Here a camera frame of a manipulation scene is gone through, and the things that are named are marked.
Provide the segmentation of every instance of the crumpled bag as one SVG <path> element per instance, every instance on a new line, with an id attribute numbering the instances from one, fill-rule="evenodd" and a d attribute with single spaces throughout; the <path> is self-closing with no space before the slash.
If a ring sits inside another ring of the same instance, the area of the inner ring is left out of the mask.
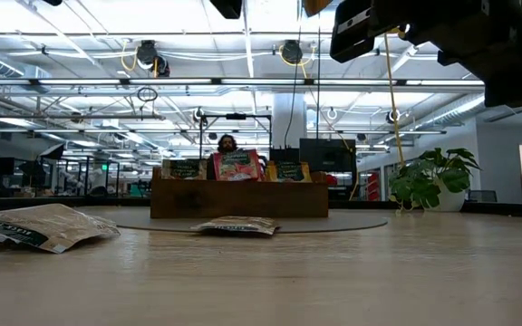
<path id="1" fill-rule="evenodd" d="M 4 236 L 56 254 L 84 239 L 114 235 L 120 235 L 114 222 L 61 204 L 0 211 L 0 240 Z"/>

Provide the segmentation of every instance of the pillar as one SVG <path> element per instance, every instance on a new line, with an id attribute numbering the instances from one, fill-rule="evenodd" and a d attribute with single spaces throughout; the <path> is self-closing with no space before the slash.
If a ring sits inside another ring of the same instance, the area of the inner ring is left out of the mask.
<path id="1" fill-rule="evenodd" d="M 291 117 L 291 127 L 285 133 Z M 273 147 L 299 149 L 299 139 L 307 137 L 307 119 L 304 93 L 276 93 L 273 99 Z"/>

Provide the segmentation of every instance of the fluorescent light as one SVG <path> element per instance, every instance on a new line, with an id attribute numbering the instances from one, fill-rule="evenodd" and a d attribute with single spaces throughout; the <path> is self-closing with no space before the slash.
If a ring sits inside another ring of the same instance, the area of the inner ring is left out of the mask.
<path id="1" fill-rule="evenodd" d="M 114 133 L 114 132 L 122 132 L 117 129 L 85 129 L 83 132 L 85 133 Z"/>
<path id="2" fill-rule="evenodd" d="M 122 136 L 124 136 L 125 138 L 130 139 L 134 142 L 137 142 L 139 144 L 144 142 L 144 139 L 134 132 L 123 133 Z"/>
<path id="3" fill-rule="evenodd" d="M 210 84 L 210 79 L 196 78 L 143 78 L 131 79 L 132 85 L 190 85 L 190 84 Z"/>
<path id="4" fill-rule="evenodd" d="M 59 140 L 59 141 L 65 141 L 62 137 L 57 137 L 55 135 L 49 134 L 49 133 L 42 133 L 45 137 L 49 139 Z"/>
<path id="5" fill-rule="evenodd" d="M 71 142 L 76 145 L 80 145 L 80 146 L 84 146 L 84 147 L 96 147 L 96 146 L 100 145 L 98 143 L 95 143 L 93 141 L 88 141 L 88 140 L 71 140 Z"/>
<path id="6" fill-rule="evenodd" d="M 426 80 L 426 81 L 406 81 L 408 86 L 484 86 L 483 81 L 445 81 L 445 80 Z"/>
<path id="7" fill-rule="evenodd" d="M 293 85 L 303 84 L 304 80 L 292 79 L 265 79 L 265 78 L 244 78 L 244 79 L 222 79 L 222 84 L 232 85 Z"/>
<path id="8" fill-rule="evenodd" d="M 403 135 L 441 135 L 445 134 L 444 130 L 427 130 L 427 131 L 402 131 L 400 136 Z"/>
<path id="9" fill-rule="evenodd" d="M 120 80 L 116 79 L 49 79 L 39 80 L 42 85 L 120 85 Z"/>
<path id="10" fill-rule="evenodd" d="M 14 126 L 26 127 L 26 128 L 30 128 L 35 125 L 34 123 L 32 123 L 28 120 L 15 119 L 15 118 L 0 118 L 0 122 L 9 123 L 9 124 L 13 124 Z"/>
<path id="11" fill-rule="evenodd" d="M 350 173 L 329 173 L 332 177 L 351 177 L 352 174 Z"/>
<path id="12" fill-rule="evenodd" d="M 0 132 L 5 132 L 5 133 L 19 133 L 19 132 L 27 132 L 29 130 L 27 129 L 0 129 Z"/>
<path id="13" fill-rule="evenodd" d="M 388 80 L 315 80 L 315 84 L 319 85 L 390 85 Z"/>
<path id="14" fill-rule="evenodd" d="M 358 154 L 388 154 L 390 151 L 387 150 L 356 150 Z"/>
<path id="15" fill-rule="evenodd" d="M 130 77 L 131 77 L 131 76 L 130 76 L 127 72 L 125 72 L 125 71 L 117 71 L 116 73 L 118 73 L 118 74 L 123 74 L 123 75 L 126 76 L 127 78 L 130 78 Z"/>
<path id="16" fill-rule="evenodd" d="M 37 132 L 37 133 L 48 133 L 48 132 L 52 132 L 52 133 L 78 133 L 80 131 L 77 130 L 77 129 L 38 129 L 38 130 L 34 130 L 34 132 Z"/>
<path id="17" fill-rule="evenodd" d="M 388 146 L 379 144 L 379 145 L 367 145 L 367 144 L 358 144 L 355 146 L 357 149 L 387 149 Z"/>
<path id="18" fill-rule="evenodd" d="M 308 130 L 307 131 L 308 133 L 316 133 L 316 130 Z M 330 134 L 330 133 L 337 133 L 337 132 L 340 132 L 340 133 L 347 133 L 347 134 L 358 134 L 358 133 L 362 133 L 362 134 L 368 134 L 368 135 L 390 135 L 392 134 L 392 131 L 386 131 L 386 130 L 328 130 L 328 129 L 325 129 L 325 130 L 319 130 L 319 133 L 324 133 L 324 134 Z"/>
<path id="19" fill-rule="evenodd" d="M 0 85 L 29 85 L 30 82 L 25 79 L 0 79 Z"/>

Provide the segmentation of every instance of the white planter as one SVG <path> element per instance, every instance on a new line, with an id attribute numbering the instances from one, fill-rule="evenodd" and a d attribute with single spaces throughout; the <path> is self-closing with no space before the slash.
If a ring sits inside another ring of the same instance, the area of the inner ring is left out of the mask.
<path id="1" fill-rule="evenodd" d="M 464 205 L 465 192 L 451 193 L 440 179 L 434 179 L 434 184 L 440 188 L 440 204 L 426 210 L 431 212 L 459 212 L 462 205 Z"/>

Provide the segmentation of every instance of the ceiling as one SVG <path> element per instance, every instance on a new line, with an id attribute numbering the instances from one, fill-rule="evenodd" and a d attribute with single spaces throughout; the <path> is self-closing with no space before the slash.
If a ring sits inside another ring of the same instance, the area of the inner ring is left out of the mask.
<path id="1" fill-rule="evenodd" d="M 340 1 L 334 1 L 321 15 L 298 19 L 297 1 L 246 0 L 246 11 L 238 20 L 224 19 L 208 0 L 67 0 L 58 7 L 34 1 L 37 14 L 20 2 L 22 0 L 0 0 L 0 60 L 12 66 L 37 66 L 53 78 L 151 78 L 151 73 L 138 64 L 129 71 L 122 63 L 124 61 L 129 68 L 133 65 L 135 48 L 142 40 L 157 42 L 160 54 L 169 63 L 171 79 L 387 78 L 383 39 L 377 40 L 373 53 L 347 63 L 338 63 L 329 56 L 334 12 Z M 304 52 L 303 69 L 285 64 L 279 55 L 279 48 L 285 40 L 298 38 Z M 475 80 L 457 64 L 443 67 L 436 63 L 438 49 L 431 43 L 414 48 L 396 35 L 389 35 L 388 41 L 395 79 Z M 278 110 L 273 94 L 293 91 L 279 87 L 212 85 L 190 86 L 189 91 L 182 85 L 156 89 L 159 97 L 145 104 L 140 118 L 140 108 L 144 103 L 136 96 L 138 87 L 53 86 L 42 94 L 21 87 L 0 86 L 0 98 L 11 101 L 7 103 L 10 105 L 0 105 L 0 114 L 37 112 L 58 116 L 80 112 L 100 116 L 83 123 L 55 119 L 34 121 L 50 129 L 98 129 L 102 125 L 123 129 L 193 129 L 192 117 L 197 108 L 207 114 L 271 114 L 272 110 Z M 317 88 L 299 87 L 296 91 L 304 93 L 306 106 L 313 112 L 308 116 L 314 117 Z M 468 92 L 465 87 L 453 87 L 447 91 L 432 87 L 399 89 L 395 101 L 402 113 L 401 124 L 423 119 Z M 320 129 L 331 128 L 328 122 L 337 129 L 390 127 L 385 119 L 392 109 L 387 86 L 323 87 L 319 98 L 321 109 L 337 113 L 335 119 L 320 119 Z M 151 117 L 153 111 L 159 119 Z M 137 116 L 126 119 L 122 115 Z M 7 123 L 6 127 L 21 126 Z M 257 134 L 238 135 L 237 141 L 250 146 L 260 144 L 259 150 L 266 151 L 269 139 L 258 121 L 220 120 L 210 128 L 259 129 Z M 69 139 L 67 134 L 49 134 Z M 187 152 L 184 157 L 193 156 L 188 153 L 198 149 L 198 134 L 145 133 L 140 136 L 160 149 L 184 150 Z M 375 144 L 378 138 L 367 141 Z M 86 139 L 95 139 L 111 149 L 146 148 L 142 142 L 136 146 L 134 139 L 125 139 L 122 143 L 111 134 Z M 77 144 L 74 147 L 86 148 Z"/>

